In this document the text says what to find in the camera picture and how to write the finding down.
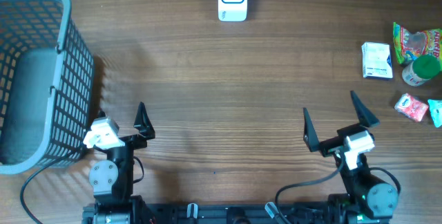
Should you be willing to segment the Haribo worms candy bag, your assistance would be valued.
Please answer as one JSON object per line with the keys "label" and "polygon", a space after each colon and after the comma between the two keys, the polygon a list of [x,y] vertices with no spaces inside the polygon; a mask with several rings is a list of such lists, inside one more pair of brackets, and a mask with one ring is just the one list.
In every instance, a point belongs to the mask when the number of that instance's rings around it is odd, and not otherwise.
{"label": "Haribo worms candy bag", "polygon": [[422,55],[430,55],[441,62],[441,29],[411,33],[398,23],[393,23],[393,42],[399,64],[408,65]]}

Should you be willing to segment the mint green tissue pack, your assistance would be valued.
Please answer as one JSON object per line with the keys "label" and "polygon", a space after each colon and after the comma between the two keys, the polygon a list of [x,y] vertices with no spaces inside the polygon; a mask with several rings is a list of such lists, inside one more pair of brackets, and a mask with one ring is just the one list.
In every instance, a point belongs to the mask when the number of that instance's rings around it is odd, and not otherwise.
{"label": "mint green tissue pack", "polygon": [[430,115],[436,128],[442,126],[442,100],[428,100]]}

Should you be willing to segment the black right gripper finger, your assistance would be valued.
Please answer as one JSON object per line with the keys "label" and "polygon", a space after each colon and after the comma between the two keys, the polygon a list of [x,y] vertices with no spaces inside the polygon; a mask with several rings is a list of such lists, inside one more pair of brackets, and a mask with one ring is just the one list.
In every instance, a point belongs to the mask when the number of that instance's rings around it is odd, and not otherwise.
{"label": "black right gripper finger", "polygon": [[310,152],[316,152],[320,148],[320,142],[307,108],[303,109],[303,116],[305,121],[303,140]]}
{"label": "black right gripper finger", "polygon": [[380,124],[380,120],[361,102],[355,91],[350,91],[359,124],[372,128]]}

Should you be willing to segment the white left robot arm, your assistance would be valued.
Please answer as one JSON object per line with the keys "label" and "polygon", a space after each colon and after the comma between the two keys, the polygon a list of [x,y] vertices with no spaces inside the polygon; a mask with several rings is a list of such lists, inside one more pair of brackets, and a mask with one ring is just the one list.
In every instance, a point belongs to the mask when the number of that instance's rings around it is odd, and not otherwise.
{"label": "white left robot arm", "polygon": [[119,137],[119,126],[102,111],[84,138],[88,148],[106,154],[89,172],[95,202],[83,208],[82,223],[87,224],[155,224],[157,219],[141,196],[133,194],[133,185],[142,179],[134,178],[134,164],[140,159],[134,151],[147,147],[155,138],[146,107],[139,103],[133,127],[136,134]]}

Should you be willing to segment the green lid spice jar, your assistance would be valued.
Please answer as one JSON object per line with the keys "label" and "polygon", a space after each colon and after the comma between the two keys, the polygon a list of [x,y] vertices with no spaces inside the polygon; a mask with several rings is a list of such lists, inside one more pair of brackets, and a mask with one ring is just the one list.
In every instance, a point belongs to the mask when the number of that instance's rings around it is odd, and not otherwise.
{"label": "green lid spice jar", "polygon": [[407,65],[402,72],[402,78],[410,86],[420,86],[441,71],[440,61],[431,55],[422,55]]}

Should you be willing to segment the white cardboard box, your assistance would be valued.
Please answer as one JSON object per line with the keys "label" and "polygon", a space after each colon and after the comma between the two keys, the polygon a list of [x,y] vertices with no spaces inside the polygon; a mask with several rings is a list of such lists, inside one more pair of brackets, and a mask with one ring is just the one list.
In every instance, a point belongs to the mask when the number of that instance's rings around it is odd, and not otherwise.
{"label": "white cardboard box", "polygon": [[365,42],[362,46],[363,77],[390,80],[393,78],[390,45]]}

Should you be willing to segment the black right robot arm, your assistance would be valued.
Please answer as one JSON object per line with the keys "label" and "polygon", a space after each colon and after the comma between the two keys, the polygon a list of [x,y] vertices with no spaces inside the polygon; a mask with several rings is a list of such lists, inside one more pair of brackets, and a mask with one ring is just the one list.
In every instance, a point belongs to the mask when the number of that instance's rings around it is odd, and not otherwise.
{"label": "black right robot arm", "polygon": [[358,122],[337,130],[337,136],[320,141],[307,109],[303,109],[303,140],[311,152],[332,156],[346,192],[331,194],[325,202],[324,223],[389,223],[401,193],[399,181],[388,171],[367,164],[366,153],[375,147],[369,129],[380,120],[350,92]]}

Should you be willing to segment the red white tissue pack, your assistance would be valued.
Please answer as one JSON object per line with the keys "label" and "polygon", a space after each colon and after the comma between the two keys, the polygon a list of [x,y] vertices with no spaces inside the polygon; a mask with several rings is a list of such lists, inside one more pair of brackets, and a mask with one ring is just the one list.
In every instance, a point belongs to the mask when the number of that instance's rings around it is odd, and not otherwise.
{"label": "red white tissue pack", "polygon": [[409,93],[405,93],[400,97],[394,108],[407,118],[415,122],[420,122],[429,109],[429,106]]}

